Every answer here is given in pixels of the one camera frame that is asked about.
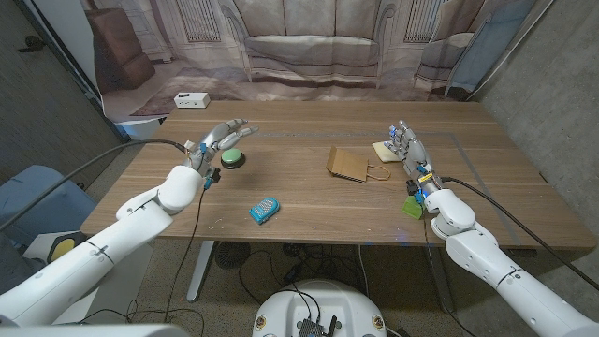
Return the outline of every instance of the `table leg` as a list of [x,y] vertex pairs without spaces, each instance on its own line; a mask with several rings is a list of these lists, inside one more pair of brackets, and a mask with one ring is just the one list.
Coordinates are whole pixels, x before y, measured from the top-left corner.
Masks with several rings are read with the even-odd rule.
[[424,254],[429,262],[431,268],[432,278],[437,286],[437,296],[441,302],[441,310],[444,312],[455,312],[455,306],[453,299],[451,298],[451,291],[449,290],[449,283],[447,282],[447,276],[445,268],[443,267],[443,260],[441,259],[441,248],[430,247],[424,248]]
[[189,302],[194,302],[199,297],[199,290],[202,287],[204,276],[208,271],[208,263],[210,262],[213,247],[214,241],[204,241],[201,243],[199,254],[197,255],[196,267],[194,268],[194,275],[191,277],[189,290],[187,290],[187,301]]

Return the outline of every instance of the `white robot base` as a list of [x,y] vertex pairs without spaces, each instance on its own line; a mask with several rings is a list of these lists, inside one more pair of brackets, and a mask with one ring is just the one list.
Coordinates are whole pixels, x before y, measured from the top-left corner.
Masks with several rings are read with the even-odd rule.
[[[301,298],[290,285],[274,293],[266,300],[256,314],[253,337],[315,336],[315,331],[329,333],[334,316],[337,324],[335,337],[385,337],[385,322],[378,307],[366,296],[351,286],[332,280],[305,280],[297,282],[298,290],[312,296],[318,308],[308,296]],[[313,327],[310,331],[306,324]]]

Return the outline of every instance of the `cushion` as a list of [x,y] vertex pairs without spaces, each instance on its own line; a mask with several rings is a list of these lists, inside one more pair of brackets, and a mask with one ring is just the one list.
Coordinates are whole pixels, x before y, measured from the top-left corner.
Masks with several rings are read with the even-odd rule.
[[418,69],[418,76],[429,80],[447,81],[450,74],[451,68],[420,65],[420,68]]
[[110,60],[122,66],[142,53],[131,21],[122,8],[85,11],[95,40]]
[[420,63],[426,66],[452,68],[468,47],[473,35],[473,33],[459,33],[429,43],[422,52]]
[[292,71],[299,76],[314,77],[318,79],[330,77],[332,80],[334,75],[344,76],[358,76],[358,77],[375,77],[376,76],[376,65],[371,66],[344,66],[344,65],[292,65],[286,62],[281,62],[264,57],[252,57],[252,71],[254,73],[261,73],[260,69],[265,69],[264,73],[269,74],[271,70],[284,74],[286,78],[293,78],[288,76],[286,72]]
[[378,43],[360,37],[268,36],[245,39],[248,55],[292,65],[369,66],[378,61]]
[[335,0],[284,0],[289,36],[335,35]]
[[147,81],[156,71],[148,55],[142,53],[122,66],[122,86],[124,89],[136,89]]
[[335,36],[373,39],[381,0],[337,0]]
[[457,33],[468,32],[482,6],[482,0],[449,0],[441,4],[434,40],[442,40]]
[[283,0],[234,0],[250,37],[284,35]]

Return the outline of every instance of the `wooden table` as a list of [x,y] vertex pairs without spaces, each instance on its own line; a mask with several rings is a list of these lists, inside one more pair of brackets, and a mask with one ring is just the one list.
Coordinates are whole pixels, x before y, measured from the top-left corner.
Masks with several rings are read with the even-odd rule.
[[[399,163],[385,164],[389,181],[356,183],[333,178],[325,165],[331,145],[379,164],[372,143],[388,139],[390,125],[405,120],[416,131],[436,171],[484,190],[549,245],[591,249],[596,242],[538,170],[477,103],[446,102],[224,102],[205,110],[174,110],[154,138],[198,141],[217,123],[250,120],[260,131],[238,147],[245,165],[223,169],[220,183],[204,197],[196,237],[217,241],[322,242],[424,245],[422,221],[401,212],[407,175]],[[221,167],[220,155],[212,164]],[[133,196],[161,184],[184,160],[170,146],[148,144],[85,221],[97,233],[115,221],[116,210]],[[480,224],[505,248],[538,244],[486,200],[447,183],[468,203]],[[196,201],[174,217],[161,237],[188,238]],[[249,216],[265,197],[281,210],[262,226]],[[430,242],[441,245],[430,227]]]

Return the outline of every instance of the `white box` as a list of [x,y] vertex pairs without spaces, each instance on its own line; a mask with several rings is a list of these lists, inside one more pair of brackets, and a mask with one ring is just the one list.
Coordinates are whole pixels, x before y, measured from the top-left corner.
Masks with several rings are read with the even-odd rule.
[[177,108],[206,108],[210,103],[206,93],[178,93],[174,99]]

